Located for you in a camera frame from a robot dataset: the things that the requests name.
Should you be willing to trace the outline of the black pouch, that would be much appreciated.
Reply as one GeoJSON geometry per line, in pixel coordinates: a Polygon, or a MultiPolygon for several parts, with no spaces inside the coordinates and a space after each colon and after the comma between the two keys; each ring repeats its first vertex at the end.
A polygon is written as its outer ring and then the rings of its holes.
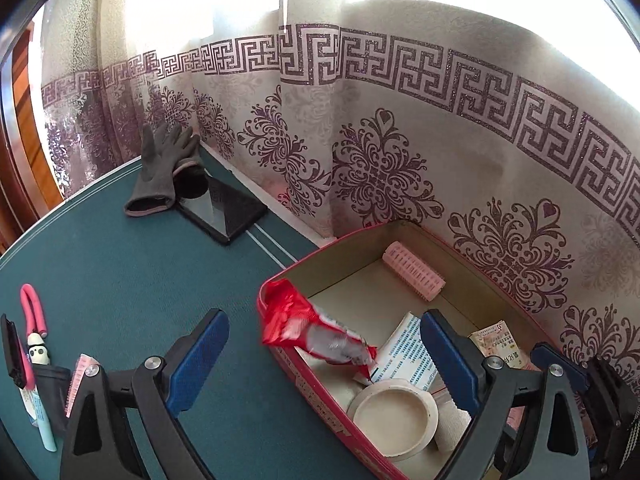
{"type": "Polygon", "coordinates": [[[53,433],[64,438],[67,428],[66,403],[72,372],[62,366],[35,364],[36,386],[53,433]]]}

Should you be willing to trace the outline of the light blue pen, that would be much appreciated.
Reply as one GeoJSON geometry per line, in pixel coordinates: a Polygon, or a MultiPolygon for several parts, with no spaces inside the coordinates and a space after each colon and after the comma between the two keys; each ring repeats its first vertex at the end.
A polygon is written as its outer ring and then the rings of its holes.
{"type": "Polygon", "coordinates": [[[38,391],[36,389],[23,389],[22,397],[27,414],[35,421],[43,447],[48,452],[55,453],[58,450],[55,437],[38,391]]]}

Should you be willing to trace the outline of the patterned lace curtain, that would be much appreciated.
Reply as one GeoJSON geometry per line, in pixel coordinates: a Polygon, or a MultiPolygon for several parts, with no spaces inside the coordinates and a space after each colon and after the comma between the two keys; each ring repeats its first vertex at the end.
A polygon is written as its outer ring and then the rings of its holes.
{"type": "Polygon", "coordinates": [[[194,128],[321,237],[407,219],[639,382],[639,50],[602,0],[49,0],[70,195],[194,128]]]}

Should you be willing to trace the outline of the dark grey glove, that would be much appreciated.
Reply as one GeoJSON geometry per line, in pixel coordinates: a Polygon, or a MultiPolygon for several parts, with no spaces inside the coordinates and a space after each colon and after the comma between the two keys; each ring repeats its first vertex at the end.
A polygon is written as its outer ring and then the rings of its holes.
{"type": "Polygon", "coordinates": [[[171,209],[176,201],[175,176],[198,166],[199,145],[200,137],[191,127],[169,127],[166,122],[156,128],[145,125],[140,174],[124,206],[126,216],[139,218],[171,209]]]}

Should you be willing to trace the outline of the panda figurine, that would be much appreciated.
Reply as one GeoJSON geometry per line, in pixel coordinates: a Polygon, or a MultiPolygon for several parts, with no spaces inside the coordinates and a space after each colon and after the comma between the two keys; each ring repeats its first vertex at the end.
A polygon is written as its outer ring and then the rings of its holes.
{"type": "Polygon", "coordinates": [[[50,365],[51,358],[49,350],[44,344],[42,336],[38,333],[31,333],[27,336],[27,347],[30,362],[34,365],[50,365]]]}

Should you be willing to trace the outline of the blue white medicine box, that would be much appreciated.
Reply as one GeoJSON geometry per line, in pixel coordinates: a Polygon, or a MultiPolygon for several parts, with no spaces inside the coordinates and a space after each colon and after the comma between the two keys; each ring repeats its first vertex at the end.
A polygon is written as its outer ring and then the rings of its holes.
{"type": "Polygon", "coordinates": [[[427,391],[437,376],[437,368],[421,338],[420,318],[408,312],[386,343],[378,348],[370,381],[403,379],[427,391]]]}

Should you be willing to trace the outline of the yellow paper medicine packet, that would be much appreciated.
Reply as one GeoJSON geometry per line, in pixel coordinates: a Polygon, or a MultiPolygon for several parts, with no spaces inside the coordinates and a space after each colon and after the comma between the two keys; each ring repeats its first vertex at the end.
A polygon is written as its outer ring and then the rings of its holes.
{"type": "Polygon", "coordinates": [[[514,370],[525,370],[530,364],[504,321],[477,330],[469,338],[485,358],[498,356],[514,370]]]}

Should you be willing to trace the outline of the red snack packet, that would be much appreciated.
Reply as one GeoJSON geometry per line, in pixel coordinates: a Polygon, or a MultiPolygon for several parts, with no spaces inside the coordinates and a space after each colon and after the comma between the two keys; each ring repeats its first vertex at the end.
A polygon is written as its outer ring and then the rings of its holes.
{"type": "Polygon", "coordinates": [[[378,350],[357,333],[312,304],[289,280],[264,287],[262,343],[273,348],[299,348],[334,365],[352,365],[370,379],[378,350]]]}

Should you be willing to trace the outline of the wooden door frame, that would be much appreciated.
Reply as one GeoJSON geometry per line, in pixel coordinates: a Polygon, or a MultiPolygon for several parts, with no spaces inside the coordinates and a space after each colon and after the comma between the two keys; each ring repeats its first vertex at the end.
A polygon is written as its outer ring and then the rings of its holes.
{"type": "Polygon", "coordinates": [[[34,25],[28,24],[1,65],[1,250],[50,210],[62,195],[44,154],[29,84],[29,53],[34,25]]]}

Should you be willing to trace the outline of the red tin storage box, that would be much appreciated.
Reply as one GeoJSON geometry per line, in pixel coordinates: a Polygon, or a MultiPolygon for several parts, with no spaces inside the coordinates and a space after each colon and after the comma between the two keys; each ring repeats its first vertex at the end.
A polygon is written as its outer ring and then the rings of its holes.
{"type": "MultiPolygon", "coordinates": [[[[347,234],[270,278],[258,292],[261,319],[265,313],[264,287],[281,278],[376,350],[408,312],[421,323],[422,315],[430,309],[439,310],[457,334],[466,338],[480,328],[504,321],[529,358],[547,340],[547,334],[512,292],[459,249],[406,220],[347,234]],[[425,301],[383,262],[382,255],[393,242],[401,242],[445,279],[445,287],[434,300],[425,301]]],[[[375,382],[360,375],[352,365],[330,364],[299,348],[269,348],[334,434],[380,479],[439,479],[442,466],[470,426],[470,414],[457,407],[437,371],[427,390],[438,407],[434,439],[415,456],[391,462],[347,416],[355,396],[375,382]]],[[[558,359],[536,360],[525,370],[541,372],[552,364],[562,367],[570,380],[570,366],[558,359]]]]}

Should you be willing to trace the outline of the pink foam curler loop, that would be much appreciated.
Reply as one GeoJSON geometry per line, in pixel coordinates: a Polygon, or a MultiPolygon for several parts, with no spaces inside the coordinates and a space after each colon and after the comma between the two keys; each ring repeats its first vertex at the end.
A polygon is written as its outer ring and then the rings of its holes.
{"type": "Polygon", "coordinates": [[[26,335],[38,334],[46,338],[48,336],[46,317],[34,286],[28,283],[22,285],[20,301],[25,318],[26,335]]]}

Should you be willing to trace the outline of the pink hair roller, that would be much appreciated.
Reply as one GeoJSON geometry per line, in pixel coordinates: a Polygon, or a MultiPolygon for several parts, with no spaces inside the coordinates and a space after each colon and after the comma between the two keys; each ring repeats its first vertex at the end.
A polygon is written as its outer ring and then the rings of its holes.
{"type": "Polygon", "coordinates": [[[446,285],[442,276],[401,242],[390,244],[382,260],[425,301],[434,300],[446,285]]]}

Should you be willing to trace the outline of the black tablet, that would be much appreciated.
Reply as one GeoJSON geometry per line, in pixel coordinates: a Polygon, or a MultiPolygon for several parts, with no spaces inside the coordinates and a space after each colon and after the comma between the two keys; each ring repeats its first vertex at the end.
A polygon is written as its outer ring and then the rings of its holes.
{"type": "Polygon", "coordinates": [[[209,174],[181,180],[176,208],[221,245],[231,244],[267,212],[253,194],[209,174]]]}

